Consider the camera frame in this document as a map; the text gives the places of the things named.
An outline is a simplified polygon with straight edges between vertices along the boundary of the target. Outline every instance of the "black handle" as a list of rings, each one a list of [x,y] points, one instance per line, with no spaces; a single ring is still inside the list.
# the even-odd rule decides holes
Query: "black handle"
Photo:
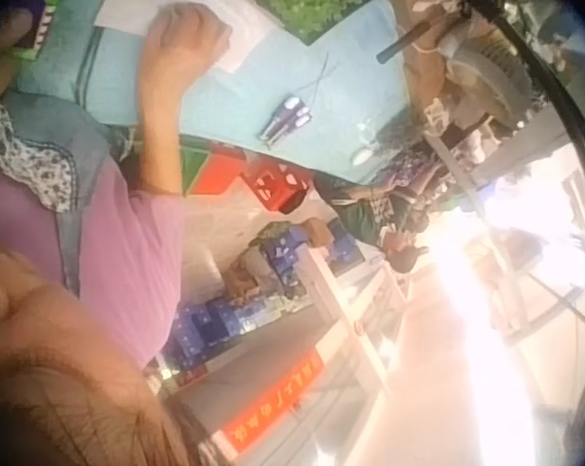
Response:
[[[404,36],[398,39],[395,43],[389,46],[387,49],[383,50],[376,56],[376,60],[381,65],[384,65],[388,62],[391,58],[396,56],[406,47],[410,46],[414,43],[417,39],[427,33],[433,24],[430,21],[421,21],[415,24],[412,29],[410,29]]]

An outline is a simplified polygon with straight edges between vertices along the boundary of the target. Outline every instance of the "green shirt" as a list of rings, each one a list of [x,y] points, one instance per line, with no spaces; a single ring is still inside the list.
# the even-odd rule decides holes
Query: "green shirt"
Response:
[[[403,229],[410,203],[399,196],[388,195],[331,207],[338,214],[343,227],[355,239],[380,248],[380,230],[385,226]]]

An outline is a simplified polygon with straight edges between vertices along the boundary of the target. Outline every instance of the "blue pen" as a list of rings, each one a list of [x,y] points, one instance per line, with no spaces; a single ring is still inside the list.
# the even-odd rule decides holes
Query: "blue pen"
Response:
[[[260,134],[260,139],[262,141],[268,141],[273,137],[273,132],[278,130],[283,123],[285,123],[296,111],[296,109],[303,105],[303,101],[300,97],[296,95],[290,96],[283,101],[283,103],[276,109],[273,119],[271,122],[264,128],[262,133]]]
[[[311,121],[311,115],[304,114],[300,118],[297,118],[296,120],[294,120],[294,122],[292,124],[285,125],[285,127],[281,128],[279,131],[277,131],[277,133],[275,134],[273,139],[271,139],[268,142],[268,146],[271,148],[277,142],[279,142],[284,136],[292,134],[293,132],[297,131],[298,129],[300,129],[303,126],[305,126],[306,124],[308,124],[310,121]]]

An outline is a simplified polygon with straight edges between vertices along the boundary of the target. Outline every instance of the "pink shirt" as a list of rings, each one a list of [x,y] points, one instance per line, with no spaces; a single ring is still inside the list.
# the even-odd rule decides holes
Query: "pink shirt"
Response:
[[[81,300],[140,367],[163,347],[180,293],[181,197],[129,192],[118,167],[101,170],[81,237]],[[62,282],[54,214],[0,170],[0,245]]]

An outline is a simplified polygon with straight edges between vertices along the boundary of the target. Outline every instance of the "green plant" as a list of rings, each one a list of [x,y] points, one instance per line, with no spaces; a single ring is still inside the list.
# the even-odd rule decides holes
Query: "green plant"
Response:
[[[320,35],[327,27],[368,0],[260,0],[303,40]]]

